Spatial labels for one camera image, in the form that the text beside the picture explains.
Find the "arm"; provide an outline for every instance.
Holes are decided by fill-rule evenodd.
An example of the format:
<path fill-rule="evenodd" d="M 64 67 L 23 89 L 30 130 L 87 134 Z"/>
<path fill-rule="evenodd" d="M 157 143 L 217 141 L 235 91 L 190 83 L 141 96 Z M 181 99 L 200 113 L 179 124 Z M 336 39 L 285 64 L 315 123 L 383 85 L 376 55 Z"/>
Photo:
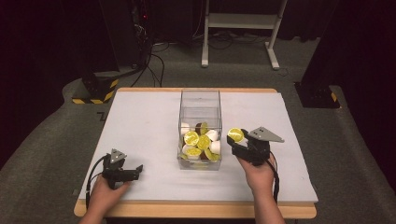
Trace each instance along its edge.
<path fill-rule="evenodd" d="M 237 159 L 245 170 L 247 184 L 253 193 L 256 223 L 285 223 L 274 200 L 272 192 L 274 173 L 270 166 L 265 163 L 256 167 L 240 158 Z"/>
<path fill-rule="evenodd" d="M 99 175 L 93 185 L 90 206 L 79 224 L 102 223 L 102 219 L 112 207 L 120 200 L 131 182 L 125 182 L 118 189 L 111 189 L 107 180 Z"/>

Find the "white paper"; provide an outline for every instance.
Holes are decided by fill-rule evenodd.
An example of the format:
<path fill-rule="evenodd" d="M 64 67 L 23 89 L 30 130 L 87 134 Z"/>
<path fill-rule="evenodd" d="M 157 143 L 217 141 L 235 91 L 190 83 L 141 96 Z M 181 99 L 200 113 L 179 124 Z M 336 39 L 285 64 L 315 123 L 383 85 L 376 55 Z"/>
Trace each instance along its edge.
<path fill-rule="evenodd" d="M 262 126 L 285 140 L 270 143 L 280 178 L 278 201 L 317 202 L 281 94 L 222 92 L 220 98 L 220 168 L 187 171 L 180 170 L 177 162 L 180 92 L 118 91 L 79 198 L 85 199 L 92 166 L 115 148 L 127 154 L 125 170 L 144 165 L 139 180 L 133 182 L 123 200 L 253 201 L 245 173 L 232 155 L 226 135 L 233 127 L 251 131 Z M 101 171 L 102 164 L 94 173 Z"/>

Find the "cable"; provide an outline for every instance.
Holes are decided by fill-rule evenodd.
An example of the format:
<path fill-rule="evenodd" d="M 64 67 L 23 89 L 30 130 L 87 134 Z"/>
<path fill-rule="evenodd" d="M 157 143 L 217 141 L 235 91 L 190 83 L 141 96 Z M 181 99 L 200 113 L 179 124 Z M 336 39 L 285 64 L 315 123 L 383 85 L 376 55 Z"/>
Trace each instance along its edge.
<path fill-rule="evenodd" d="M 274 157 L 275 161 L 275 167 L 274 165 L 270 162 L 270 160 L 266 160 L 268 165 L 270 165 L 271 170 L 274 172 L 274 179 L 275 179 L 275 185 L 274 185 L 274 200 L 277 203 L 277 194 L 279 193 L 279 175 L 277 174 L 277 162 L 274 154 L 270 151 L 271 155 Z"/>
<path fill-rule="evenodd" d="M 97 175 L 94 175 L 92 178 L 91 178 L 91 182 L 97 177 L 97 176 L 99 176 L 101 173 L 99 173 L 99 174 L 97 174 Z"/>
<path fill-rule="evenodd" d="M 157 76 L 156 76 L 155 73 L 151 70 L 151 68 L 150 68 L 149 66 L 148 66 L 148 70 L 151 72 L 152 80 L 154 81 L 154 83 L 153 83 L 154 87 L 155 87 L 155 80 L 158 81 L 158 83 L 160 84 L 160 87 L 161 87 L 160 80 L 157 78 Z"/>
<path fill-rule="evenodd" d="M 213 45 L 208 44 L 208 46 L 212 49 L 227 49 L 229 48 L 232 44 L 233 44 L 233 37 L 230 36 L 230 34 L 226 34 L 226 35 L 213 35 L 218 41 L 229 41 L 230 43 L 223 47 L 223 48 L 217 48 L 214 47 Z"/>
<path fill-rule="evenodd" d="M 161 71 L 161 79 L 159 81 L 160 82 L 160 87 L 162 87 L 163 86 L 163 71 L 165 70 L 165 63 L 163 62 L 163 59 L 160 56 L 158 56 L 156 54 L 151 54 L 151 56 L 154 56 L 154 57 L 158 58 L 161 61 L 161 63 L 163 64 L 163 70 Z"/>
<path fill-rule="evenodd" d="M 95 171 L 95 168 L 99 164 L 99 162 L 101 162 L 102 160 L 104 160 L 106 157 L 109 157 L 109 156 L 110 156 L 109 154 L 106 154 L 104 157 L 99 159 L 99 161 L 97 161 L 96 164 L 91 169 L 90 176 L 88 177 L 87 188 L 86 188 L 86 191 L 85 191 L 85 195 L 86 195 L 86 197 L 85 197 L 85 205 L 87 207 L 87 210 L 88 210 L 88 207 L 90 206 L 91 182 L 92 182 L 93 171 Z"/>
<path fill-rule="evenodd" d="M 151 52 L 152 52 L 152 45 L 149 48 L 149 53 L 148 53 L 148 59 L 145 59 L 145 61 L 143 62 L 144 64 L 144 68 L 142 69 L 142 72 L 139 74 L 139 76 L 137 77 L 137 79 L 134 81 L 134 83 L 132 83 L 131 87 L 133 87 L 137 81 L 142 77 L 143 73 L 146 71 L 146 69 L 149 66 L 149 61 L 151 60 Z"/>
<path fill-rule="evenodd" d="M 252 37 L 253 39 L 251 39 L 251 40 L 237 40 L 234 37 L 233 41 L 234 41 L 234 43 L 237 43 L 237 44 L 256 44 L 256 43 L 260 43 L 260 42 L 265 42 L 269 38 L 268 36 L 264 37 L 264 36 L 259 36 L 259 35 L 256 35 L 254 37 L 250 36 L 250 37 Z"/>

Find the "white stand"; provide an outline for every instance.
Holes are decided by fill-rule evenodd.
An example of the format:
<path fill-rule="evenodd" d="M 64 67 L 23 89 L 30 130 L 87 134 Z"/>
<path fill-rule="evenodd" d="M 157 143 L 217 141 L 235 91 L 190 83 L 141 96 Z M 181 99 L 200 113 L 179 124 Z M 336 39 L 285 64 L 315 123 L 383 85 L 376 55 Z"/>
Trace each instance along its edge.
<path fill-rule="evenodd" d="M 265 48 L 275 70 L 279 69 L 274 53 L 274 43 L 276 35 L 282 22 L 283 12 L 288 0 L 282 0 L 280 9 L 276 15 L 256 15 L 256 14 L 227 14 L 227 13 L 209 13 L 209 0 L 206 1 L 205 9 L 205 33 L 204 45 L 202 51 L 202 67 L 209 66 L 209 48 L 207 45 L 209 27 L 218 28 L 244 28 L 244 29 L 263 29 L 273 30 L 270 42 L 265 42 Z"/>

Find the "transparent container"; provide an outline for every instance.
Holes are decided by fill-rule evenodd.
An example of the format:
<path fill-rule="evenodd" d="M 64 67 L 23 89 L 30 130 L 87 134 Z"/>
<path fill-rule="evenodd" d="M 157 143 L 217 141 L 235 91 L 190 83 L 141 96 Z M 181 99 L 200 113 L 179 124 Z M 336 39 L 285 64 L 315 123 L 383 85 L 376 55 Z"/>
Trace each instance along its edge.
<path fill-rule="evenodd" d="M 219 169 L 221 125 L 219 91 L 182 90 L 177 148 L 180 169 Z"/>

